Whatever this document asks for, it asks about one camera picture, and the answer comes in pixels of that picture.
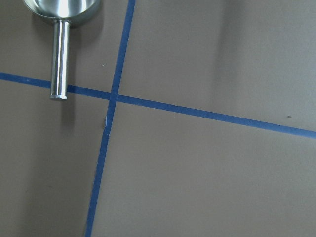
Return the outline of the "steel ice scoop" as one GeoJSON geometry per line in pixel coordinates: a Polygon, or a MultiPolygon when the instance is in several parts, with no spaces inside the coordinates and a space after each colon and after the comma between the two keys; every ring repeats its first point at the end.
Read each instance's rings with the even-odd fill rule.
{"type": "Polygon", "coordinates": [[[25,0],[35,15],[54,26],[50,99],[67,100],[70,29],[91,19],[99,0],[25,0]]]}

